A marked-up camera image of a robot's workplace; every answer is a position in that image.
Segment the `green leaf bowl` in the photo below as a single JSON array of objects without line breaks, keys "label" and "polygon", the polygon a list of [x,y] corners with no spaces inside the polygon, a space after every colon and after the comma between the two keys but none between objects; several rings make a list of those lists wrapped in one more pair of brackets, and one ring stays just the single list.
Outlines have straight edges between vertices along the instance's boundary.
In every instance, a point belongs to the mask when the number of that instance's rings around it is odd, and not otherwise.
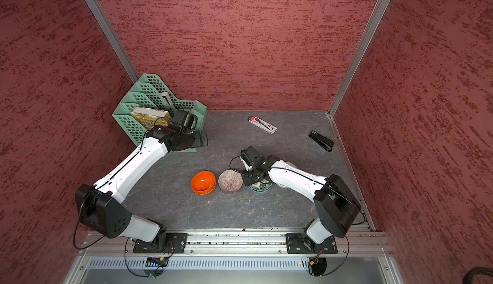
[{"label": "green leaf bowl", "polygon": [[252,190],[253,192],[257,193],[257,194],[264,194],[264,193],[267,193],[267,191],[269,191],[271,188],[256,189],[256,188],[249,186],[249,189]]},{"label": "green leaf bowl", "polygon": [[272,183],[271,182],[268,182],[268,183],[265,183],[265,182],[256,182],[252,185],[250,185],[251,187],[253,188],[256,188],[256,189],[266,189],[266,188],[271,188],[272,187]]}]

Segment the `orange bowl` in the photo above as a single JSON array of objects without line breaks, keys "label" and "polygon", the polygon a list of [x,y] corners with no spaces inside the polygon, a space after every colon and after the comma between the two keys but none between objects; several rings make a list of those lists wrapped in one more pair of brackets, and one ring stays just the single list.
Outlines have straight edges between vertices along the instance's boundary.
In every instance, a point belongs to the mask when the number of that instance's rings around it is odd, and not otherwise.
[{"label": "orange bowl", "polygon": [[215,189],[216,186],[211,186],[209,187],[208,189],[206,190],[197,190],[197,189],[194,189],[193,191],[197,194],[197,195],[208,195],[210,194],[214,189]]},{"label": "orange bowl", "polygon": [[206,190],[213,185],[216,186],[216,177],[209,171],[199,172],[191,180],[192,190]]}]

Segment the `cream bowl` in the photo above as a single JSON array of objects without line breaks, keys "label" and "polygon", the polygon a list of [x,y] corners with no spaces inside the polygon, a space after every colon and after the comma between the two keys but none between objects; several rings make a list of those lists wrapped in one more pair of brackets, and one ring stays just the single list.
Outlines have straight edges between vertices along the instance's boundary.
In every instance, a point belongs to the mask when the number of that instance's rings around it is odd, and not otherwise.
[{"label": "cream bowl", "polygon": [[276,183],[276,185],[284,189],[289,188],[288,186],[279,183]]},{"label": "cream bowl", "polygon": [[290,167],[290,168],[297,168],[293,163],[290,163],[290,162],[285,162],[285,165]]}]

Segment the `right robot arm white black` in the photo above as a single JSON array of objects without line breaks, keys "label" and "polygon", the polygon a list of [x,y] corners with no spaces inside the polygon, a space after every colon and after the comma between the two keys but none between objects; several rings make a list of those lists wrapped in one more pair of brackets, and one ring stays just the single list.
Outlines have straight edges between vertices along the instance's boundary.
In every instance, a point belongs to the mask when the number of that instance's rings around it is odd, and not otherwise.
[{"label": "right robot arm white black", "polygon": [[318,218],[305,230],[304,239],[307,242],[318,245],[332,236],[345,238],[362,212],[357,198],[336,174],[316,176],[274,155],[265,158],[252,146],[241,151],[240,159],[245,166],[241,172],[245,185],[261,181],[274,183],[296,191],[314,204]]}]

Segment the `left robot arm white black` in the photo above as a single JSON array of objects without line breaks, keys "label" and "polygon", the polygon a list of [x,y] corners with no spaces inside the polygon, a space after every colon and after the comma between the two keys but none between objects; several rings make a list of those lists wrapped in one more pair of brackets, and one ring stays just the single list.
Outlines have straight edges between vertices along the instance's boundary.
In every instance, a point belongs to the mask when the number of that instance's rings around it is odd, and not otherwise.
[{"label": "left robot arm white black", "polygon": [[177,110],[167,125],[154,123],[140,144],[114,170],[92,186],[81,185],[75,193],[78,224],[108,239],[122,236],[144,242],[154,251],[167,245],[166,228],[155,221],[132,214],[122,204],[142,176],[170,152],[207,145],[207,136],[198,128],[198,118]]}]

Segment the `purple striped bowl centre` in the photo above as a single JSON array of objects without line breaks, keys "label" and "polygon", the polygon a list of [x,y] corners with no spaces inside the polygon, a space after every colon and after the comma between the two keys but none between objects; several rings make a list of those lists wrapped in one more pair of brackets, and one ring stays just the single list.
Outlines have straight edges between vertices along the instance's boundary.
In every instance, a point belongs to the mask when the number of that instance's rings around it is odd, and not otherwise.
[{"label": "purple striped bowl centre", "polygon": [[226,170],[220,174],[218,178],[218,185],[223,193],[235,194],[241,190],[243,186],[243,178],[240,173],[234,170]]}]

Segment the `yellow book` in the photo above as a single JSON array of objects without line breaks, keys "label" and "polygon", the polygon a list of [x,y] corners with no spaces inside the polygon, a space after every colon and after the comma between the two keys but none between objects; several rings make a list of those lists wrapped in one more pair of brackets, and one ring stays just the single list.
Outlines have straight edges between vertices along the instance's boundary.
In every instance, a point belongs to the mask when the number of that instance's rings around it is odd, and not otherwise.
[{"label": "yellow book", "polygon": [[168,111],[149,109],[145,107],[136,107],[130,115],[146,130],[151,130],[156,125],[167,127],[172,120],[172,117]]}]

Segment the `white paper in organizer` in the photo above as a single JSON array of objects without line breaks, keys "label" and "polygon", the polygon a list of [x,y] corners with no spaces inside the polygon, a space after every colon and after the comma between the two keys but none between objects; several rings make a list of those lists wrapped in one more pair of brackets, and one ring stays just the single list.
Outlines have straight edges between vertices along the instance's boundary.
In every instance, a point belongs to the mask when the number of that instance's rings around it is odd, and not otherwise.
[{"label": "white paper in organizer", "polygon": [[170,106],[170,107],[173,107],[174,104],[173,104],[173,100],[171,98],[171,96],[169,95],[168,92],[163,92],[160,94],[166,101],[166,103]]}]

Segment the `green plastic file organizer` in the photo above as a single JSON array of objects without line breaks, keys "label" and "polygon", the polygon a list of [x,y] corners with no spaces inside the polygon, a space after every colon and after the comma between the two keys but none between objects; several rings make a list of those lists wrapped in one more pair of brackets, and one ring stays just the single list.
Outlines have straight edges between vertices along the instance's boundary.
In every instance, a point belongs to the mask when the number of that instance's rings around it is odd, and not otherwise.
[{"label": "green plastic file organizer", "polygon": [[[173,100],[170,107],[160,95],[168,92]],[[143,74],[120,101],[112,116],[124,130],[134,145],[139,145],[146,129],[130,113],[136,107],[168,111],[171,115],[177,110],[187,111],[197,117],[195,130],[201,131],[205,126],[207,107],[198,100],[180,100],[157,74]]]}]

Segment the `black stapler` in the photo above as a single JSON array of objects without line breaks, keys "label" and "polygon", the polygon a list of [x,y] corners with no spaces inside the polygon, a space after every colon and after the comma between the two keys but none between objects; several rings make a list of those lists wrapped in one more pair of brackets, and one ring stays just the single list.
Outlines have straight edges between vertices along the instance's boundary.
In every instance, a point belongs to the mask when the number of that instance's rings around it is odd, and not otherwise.
[{"label": "black stapler", "polygon": [[316,131],[311,131],[309,133],[309,137],[316,142],[319,146],[321,146],[324,150],[331,152],[334,147],[334,141],[331,139],[327,138],[326,136],[323,136],[319,134]]}]

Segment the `aluminium mounting rail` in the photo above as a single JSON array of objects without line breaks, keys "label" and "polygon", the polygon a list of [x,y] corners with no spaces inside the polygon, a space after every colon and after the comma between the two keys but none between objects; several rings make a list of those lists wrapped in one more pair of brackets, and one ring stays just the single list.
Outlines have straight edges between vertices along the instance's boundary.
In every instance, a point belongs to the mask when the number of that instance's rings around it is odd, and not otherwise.
[{"label": "aluminium mounting rail", "polygon": [[[76,250],[77,256],[287,256],[286,235],[301,233],[301,227],[234,228],[183,230],[187,240],[175,239],[175,249],[161,253],[134,253],[134,243],[124,237],[101,239],[85,250]],[[352,227],[347,239],[336,238],[333,244],[338,252],[335,257],[393,257],[386,233],[366,230],[363,226]]]}]

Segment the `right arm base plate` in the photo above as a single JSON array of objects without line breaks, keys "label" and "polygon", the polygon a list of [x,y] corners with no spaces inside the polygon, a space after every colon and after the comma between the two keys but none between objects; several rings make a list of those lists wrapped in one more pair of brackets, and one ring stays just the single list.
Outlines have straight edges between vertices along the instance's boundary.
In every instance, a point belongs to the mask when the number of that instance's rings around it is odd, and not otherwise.
[{"label": "right arm base plate", "polygon": [[338,249],[333,236],[317,244],[301,233],[285,235],[288,254],[337,254]]}]

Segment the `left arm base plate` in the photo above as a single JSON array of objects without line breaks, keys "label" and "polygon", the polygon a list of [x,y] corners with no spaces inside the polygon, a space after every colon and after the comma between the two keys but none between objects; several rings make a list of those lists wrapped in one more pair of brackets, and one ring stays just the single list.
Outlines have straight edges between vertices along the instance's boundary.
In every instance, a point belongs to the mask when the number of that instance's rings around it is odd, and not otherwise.
[{"label": "left arm base plate", "polygon": [[166,233],[156,241],[136,240],[133,253],[136,254],[183,254],[187,245],[187,233]]}]

